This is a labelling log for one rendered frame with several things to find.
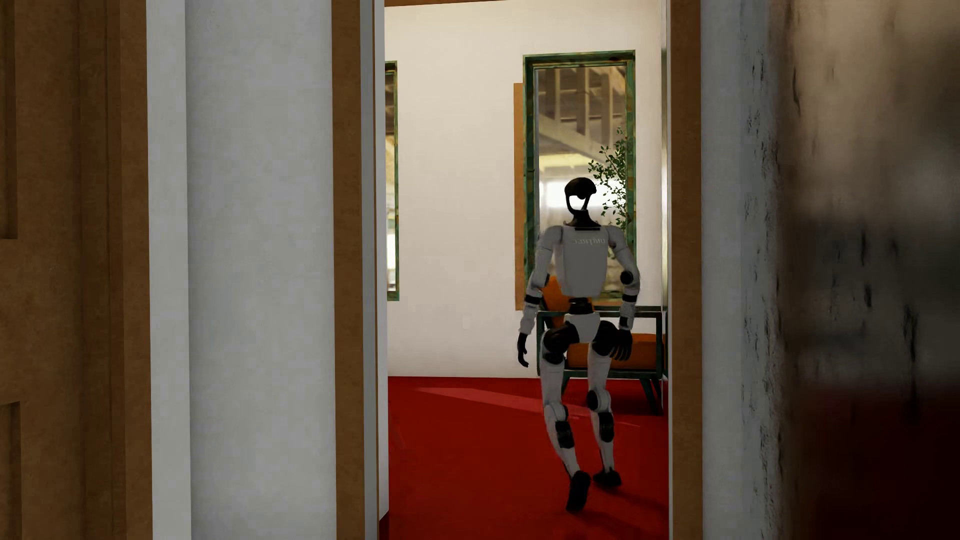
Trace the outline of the left robot leg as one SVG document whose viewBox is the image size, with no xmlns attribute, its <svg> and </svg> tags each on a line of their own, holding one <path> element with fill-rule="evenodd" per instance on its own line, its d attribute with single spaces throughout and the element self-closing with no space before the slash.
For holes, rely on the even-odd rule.
<svg viewBox="0 0 960 540">
<path fill-rule="evenodd" d="M 596 335 L 588 345 L 586 357 L 588 388 L 586 405 L 590 410 L 593 434 L 602 463 L 602 469 L 594 474 L 593 480 L 607 489 L 621 485 L 621 476 L 615 467 L 615 417 L 612 411 L 612 398 L 606 388 L 612 363 L 611 354 L 617 339 L 617 327 L 609 321 L 601 322 Z"/>
</svg>

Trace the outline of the robot leg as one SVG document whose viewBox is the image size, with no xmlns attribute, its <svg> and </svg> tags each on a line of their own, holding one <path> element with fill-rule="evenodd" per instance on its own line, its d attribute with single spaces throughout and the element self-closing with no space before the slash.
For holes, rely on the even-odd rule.
<svg viewBox="0 0 960 540">
<path fill-rule="evenodd" d="M 551 328 L 543 335 L 537 362 L 547 434 L 569 476 L 565 507 L 568 512 L 584 508 L 592 482 L 578 464 L 569 411 L 562 401 L 566 354 L 579 341 L 578 331 L 570 323 Z"/>
<path fill-rule="evenodd" d="M 621 476 L 615 467 L 615 417 L 612 411 L 612 398 L 606 388 L 612 363 L 611 354 L 617 339 L 617 327 L 609 321 L 601 322 L 596 335 L 588 345 L 586 357 L 588 388 L 586 405 L 590 410 L 593 434 L 602 463 L 602 469 L 594 474 L 593 480 L 607 489 L 621 485 Z"/>
</svg>

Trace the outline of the right robot leg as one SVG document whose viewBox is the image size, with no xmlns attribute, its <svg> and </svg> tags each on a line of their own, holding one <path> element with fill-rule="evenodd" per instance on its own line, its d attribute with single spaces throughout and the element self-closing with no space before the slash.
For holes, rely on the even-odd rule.
<svg viewBox="0 0 960 540">
<path fill-rule="evenodd" d="M 584 508 L 592 482 L 578 464 L 569 411 L 562 401 L 566 354 L 579 341 L 578 331 L 570 323 L 551 328 L 543 335 L 537 362 L 547 434 L 569 476 L 565 507 L 568 512 Z"/>
</svg>

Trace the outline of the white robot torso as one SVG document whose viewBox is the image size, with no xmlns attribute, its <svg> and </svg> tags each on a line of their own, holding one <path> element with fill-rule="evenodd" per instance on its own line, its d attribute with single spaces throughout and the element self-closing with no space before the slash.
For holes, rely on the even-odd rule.
<svg viewBox="0 0 960 540">
<path fill-rule="evenodd" d="M 556 277 L 562 294 L 570 300 L 573 323 L 565 322 L 551 337 L 550 345 L 563 344 L 568 348 L 573 338 L 591 340 L 596 334 L 597 323 L 590 322 L 586 329 L 578 324 L 587 317 L 594 317 L 594 297 L 601 294 L 607 275 L 608 251 L 617 240 L 611 239 L 611 227 L 551 226 L 543 233 L 550 236 L 554 245 Z"/>
</svg>

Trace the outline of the brown wooden door jamb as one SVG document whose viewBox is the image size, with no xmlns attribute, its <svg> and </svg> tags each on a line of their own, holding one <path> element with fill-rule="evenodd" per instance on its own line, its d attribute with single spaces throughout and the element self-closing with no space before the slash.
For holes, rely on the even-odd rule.
<svg viewBox="0 0 960 540">
<path fill-rule="evenodd" d="M 670 539 L 704 540 L 701 1 L 668 0 Z"/>
<path fill-rule="evenodd" d="M 336 540 L 378 540 L 377 14 L 330 0 Z"/>
</svg>

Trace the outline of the wooden panel beside window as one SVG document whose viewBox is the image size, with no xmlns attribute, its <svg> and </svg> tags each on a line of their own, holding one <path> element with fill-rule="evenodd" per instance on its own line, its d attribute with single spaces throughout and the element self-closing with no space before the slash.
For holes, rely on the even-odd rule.
<svg viewBox="0 0 960 540">
<path fill-rule="evenodd" d="M 512 102 L 514 306 L 518 312 L 521 312 L 526 287 L 525 115 L 522 82 L 516 82 L 512 85 Z"/>
</svg>

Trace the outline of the black robot head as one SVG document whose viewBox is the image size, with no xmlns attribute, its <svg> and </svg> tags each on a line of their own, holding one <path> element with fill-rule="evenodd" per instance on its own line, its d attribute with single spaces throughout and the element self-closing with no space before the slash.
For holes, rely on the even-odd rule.
<svg viewBox="0 0 960 540">
<path fill-rule="evenodd" d="M 572 178 L 565 185 L 563 192 L 567 210 L 572 216 L 565 225 L 578 230 L 599 230 L 600 224 L 594 221 L 589 211 L 591 197 L 597 192 L 594 181 L 586 177 Z M 581 202 L 580 205 L 574 207 L 571 203 L 572 198 L 578 199 Z"/>
</svg>

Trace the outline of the green leafy plant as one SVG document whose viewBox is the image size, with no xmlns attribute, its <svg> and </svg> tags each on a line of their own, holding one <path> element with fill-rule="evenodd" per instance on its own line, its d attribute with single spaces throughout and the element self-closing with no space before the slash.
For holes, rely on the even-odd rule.
<svg viewBox="0 0 960 540">
<path fill-rule="evenodd" d="M 587 170 L 599 186 L 598 193 L 603 195 L 601 215 L 626 232 L 631 222 L 627 201 L 630 137 L 623 127 L 616 129 L 615 137 L 616 141 L 600 146 L 602 160 L 592 160 Z"/>
</svg>

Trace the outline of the narrow green framed window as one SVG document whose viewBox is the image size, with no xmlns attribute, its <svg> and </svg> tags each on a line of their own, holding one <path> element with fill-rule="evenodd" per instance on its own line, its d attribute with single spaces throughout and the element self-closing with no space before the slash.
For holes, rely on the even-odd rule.
<svg viewBox="0 0 960 540">
<path fill-rule="evenodd" d="M 387 295 L 389 301 L 400 299 L 399 287 L 399 189 L 398 189 L 398 63 L 385 64 L 385 167 L 387 208 Z"/>
</svg>

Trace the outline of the wide green framed window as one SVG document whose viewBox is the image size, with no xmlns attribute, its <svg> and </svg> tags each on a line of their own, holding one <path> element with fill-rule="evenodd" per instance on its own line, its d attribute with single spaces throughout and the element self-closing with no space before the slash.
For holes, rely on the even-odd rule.
<svg viewBox="0 0 960 540">
<path fill-rule="evenodd" d="M 589 163 L 603 160 L 599 148 L 617 140 L 618 127 L 630 138 L 630 225 L 624 234 L 631 249 L 637 246 L 636 59 L 634 50 L 523 57 L 526 280 L 540 231 L 560 223 L 548 216 L 550 203 L 564 205 L 567 180 L 587 177 L 596 182 Z M 600 193 L 592 197 L 592 215 L 612 225 L 601 215 L 602 201 Z"/>
</svg>

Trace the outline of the brown wooden panelled door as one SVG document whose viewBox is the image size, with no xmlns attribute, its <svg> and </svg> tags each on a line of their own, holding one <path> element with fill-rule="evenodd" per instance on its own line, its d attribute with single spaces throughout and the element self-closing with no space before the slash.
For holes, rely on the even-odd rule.
<svg viewBox="0 0 960 540">
<path fill-rule="evenodd" d="M 152 540 L 146 0 L 0 0 L 0 540 Z"/>
</svg>

